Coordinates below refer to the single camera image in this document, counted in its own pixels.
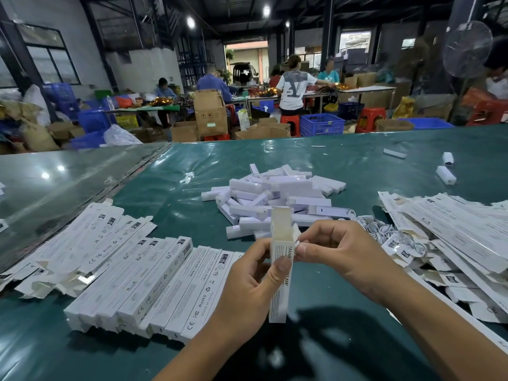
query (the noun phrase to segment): yellow crate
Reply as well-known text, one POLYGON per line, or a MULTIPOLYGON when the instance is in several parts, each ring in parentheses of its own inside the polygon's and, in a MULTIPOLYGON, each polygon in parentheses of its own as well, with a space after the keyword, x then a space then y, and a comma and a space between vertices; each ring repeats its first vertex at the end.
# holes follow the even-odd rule
POLYGON ((116 122, 123 129, 132 129, 139 127, 136 115, 117 116, 116 122))

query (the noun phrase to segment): blue shirt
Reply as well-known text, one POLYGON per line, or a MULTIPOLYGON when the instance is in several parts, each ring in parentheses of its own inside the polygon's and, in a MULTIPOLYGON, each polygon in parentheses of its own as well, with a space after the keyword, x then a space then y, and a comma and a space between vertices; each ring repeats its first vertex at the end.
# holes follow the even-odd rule
POLYGON ((319 73, 317 78, 319 80, 326 80, 326 81, 329 81, 331 83, 338 83, 338 82, 340 82, 339 74, 337 73, 336 70, 332 70, 330 73, 327 73, 327 71, 324 70, 324 71, 319 73))
POLYGON ((169 87, 166 89, 162 89, 158 85, 156 86, 155 94, 158 97, 176 97, 172 89, 170 89, 169 87))
POLYGON ((198 91, 201 91, 203 89, 217 89, 222 93, 224 102, 226 104, 229 104, 233 99, 231 92, 229 91, 229 88, 225 84, 225 82, 222 79, 216 78, 213 75, 206 75, 200 78, 198 80, 197 89, 198 91))

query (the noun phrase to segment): fingernail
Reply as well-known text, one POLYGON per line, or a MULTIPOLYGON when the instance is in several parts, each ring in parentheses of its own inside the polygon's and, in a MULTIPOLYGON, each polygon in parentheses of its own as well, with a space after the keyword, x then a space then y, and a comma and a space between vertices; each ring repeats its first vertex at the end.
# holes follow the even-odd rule
POLYGON ((296 246, 296 252, 298 254, 305 254, 305 250, 307 250, 307 243, 302 242, 298 246, 296 246))
POLYGON ((275 264, 277 265, 277 269, 282 272, 286 272, 291 269, 291 260, 287 256, 281 256, 277 259, 275 264))

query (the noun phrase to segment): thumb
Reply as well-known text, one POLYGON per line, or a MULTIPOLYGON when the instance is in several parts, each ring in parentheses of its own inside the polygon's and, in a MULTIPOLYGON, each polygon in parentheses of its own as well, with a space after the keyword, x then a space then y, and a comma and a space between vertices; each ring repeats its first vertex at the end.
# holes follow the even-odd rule
POLYGON ((296 258, 301 262, 333 266, 338 255, 339 251, 336 248, 323 247, 313 243, 302 242, 296 247, 296 258))
POLYGON ((281 256, 276 262, 268 269, 264 279, 257 287, 257 291, 262 294, 262 297, 267 301, 273 298, 277 289, 283 284, 286 276, 291 271, 293 262, 287 256, 281 256))

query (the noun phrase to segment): forearm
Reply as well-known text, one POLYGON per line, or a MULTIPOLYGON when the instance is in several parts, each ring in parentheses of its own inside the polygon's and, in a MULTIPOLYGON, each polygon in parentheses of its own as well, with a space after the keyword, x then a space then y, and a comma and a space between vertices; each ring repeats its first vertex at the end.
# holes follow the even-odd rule
POLYGON ((383 304, 444 380, 508 379, 508 356, 409 276, 383 289, 383 304))
POLYGON ((205 325, 152 381, 212 380, 238 347, 227 333, 210 326, 205 325))

